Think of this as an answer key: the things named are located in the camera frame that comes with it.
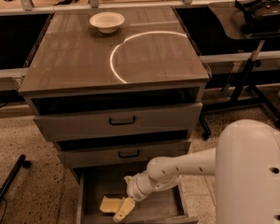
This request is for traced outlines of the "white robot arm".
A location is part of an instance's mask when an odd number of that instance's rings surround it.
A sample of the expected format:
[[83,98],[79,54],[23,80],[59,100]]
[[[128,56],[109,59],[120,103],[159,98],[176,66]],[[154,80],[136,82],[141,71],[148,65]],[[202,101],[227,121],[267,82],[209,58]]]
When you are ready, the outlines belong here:
[[114,220],[122,221],[149,194],[175,187],[181,175],[215,178],[217,224],[280,224],[280,132],[265,123],[237,120],[215,148],[152,159],[144,172],[125,178],[128,197]]

